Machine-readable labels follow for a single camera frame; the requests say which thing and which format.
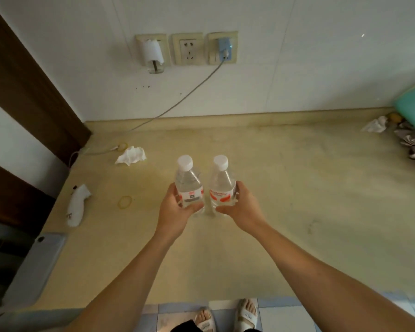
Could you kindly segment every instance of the crumpled paper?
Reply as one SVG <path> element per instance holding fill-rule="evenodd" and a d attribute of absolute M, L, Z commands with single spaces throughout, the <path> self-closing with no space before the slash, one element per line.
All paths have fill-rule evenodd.
<path fill-rule="evenodd" d="M 382 133 L 386 130 L 387 116 L 380 116 L 379 118 L 366 124 L 361 131 L 368 131 L 369 133 Z"/>
<path fill-rule="evenodd" d="M 144 161 L 145 159 L 146 154 L 143 148 L 135 148 L 134 146 L 130 146 L 117 158 L 116 164 L 126 163 L 130 166 L 131 163 L 137 163 L 138 161 Z"/>

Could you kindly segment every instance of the white bottle cap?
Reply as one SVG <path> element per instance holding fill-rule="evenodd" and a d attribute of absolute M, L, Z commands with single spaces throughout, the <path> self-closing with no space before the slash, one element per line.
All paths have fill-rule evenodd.
<path fill-rule="evenodd" d="M 192 162 L 192 157 L 189 155 L 183 155 L 178 157 L 177 159 L 178 167 L 180 168 L 180 171 L 189 171 L 192 169 L 192 166 L 194 163 Z"/>
<path fill-rule="evenodd" d="M 224 155 L 218 155 L 214 157 L 214 164 L 217 166 L 218 170 L 224 171 L 227 169 L 229 162 L 227 157 Z"/>

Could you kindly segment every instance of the white sandal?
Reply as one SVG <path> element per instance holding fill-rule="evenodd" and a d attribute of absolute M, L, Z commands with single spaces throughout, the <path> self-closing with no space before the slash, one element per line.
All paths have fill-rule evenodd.
<path fill-rule="evenodd" d="M 200 314 L 200 312 L 201 312 L 201 311 L 207 311 L 207 312 L 209 312 L 210 319 L 205 320 L 205 321 L 202 321 L 201 323 L 199 323 L 199 324 L 197 325 L 197 327 L 198 327 L 200 330 L 202 330 L 203 332 L 208 331 L 208 330 L 212 330 L 212 332 L 216 332 L 216 331 L 217 331 L 217 329 L 216 329 L 216 327 L 215 327 L 214 315 L 212 314 L 212 312 L 210 312 L 210 310 L 209 310 L 209 309 L 204 308 L 204 309 L 200 310 L 200 311 L 197 313 L 197 315 L 195 316 L 194 321 L 195 321 L 195 319 L 197 318 L 197 316 Z"/>
<path fill-rule="evenodd" d="M 248 329 L 256 329 L 257 328 L 257 322 L 258 322 L 258 311 L 256 314 L 253 314 L 252 312 L 249 312 L 244 307 L 244 301 L 241 300 L 238 303 L 237 311 L 235 312 L 235 324 L 234 324 L 234 332 L 244 332 Z M 250 321 L 251 324 L 254 324 L 254 327 L 249 325 L 249 323 L 238 320 L 238 317 L 244 318 L 248 321 Z"/>

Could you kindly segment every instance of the water bottle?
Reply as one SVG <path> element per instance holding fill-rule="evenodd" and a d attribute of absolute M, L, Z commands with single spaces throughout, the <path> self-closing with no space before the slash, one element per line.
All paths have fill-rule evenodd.
<path fill-rule="evenodd" d="M 235 204 L 235 193 L 237 191 L 235 176 L 229 168 L 229 161 L 224 155 L 214 157 L 214 168 L 210 176 L 210 203 L 214 213 L 215 208 L 220 205 Z"/>
<path fill-rule="evenodd" d="M 203 201 L 203 185 L 200 182 L 200 171 L 194 168 L 192 157 L 189 155 L 180 156 L 177 160 L 178 170 L 175 174 L 175 186 L 183 207 L 192 203 Z M 196 214 L 202 213 L 203 207 Z"/>

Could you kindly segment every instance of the white wall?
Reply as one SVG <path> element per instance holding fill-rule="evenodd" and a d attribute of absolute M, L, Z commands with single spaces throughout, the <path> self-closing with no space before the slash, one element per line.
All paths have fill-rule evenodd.
<path fill-rule="evenodd" d="M 138 33 L 239 31 L 238 63 L 168 116 L 380 107 L 415 83 L 415 0 L 0 0 L 0 13 L 83 120 L 152 117 L 214 69 L 149 75 Z"/>
<path fill-rule="evenodd" d="M 56 198 L 68 168 L 0 107 L 0 166 Z"/>

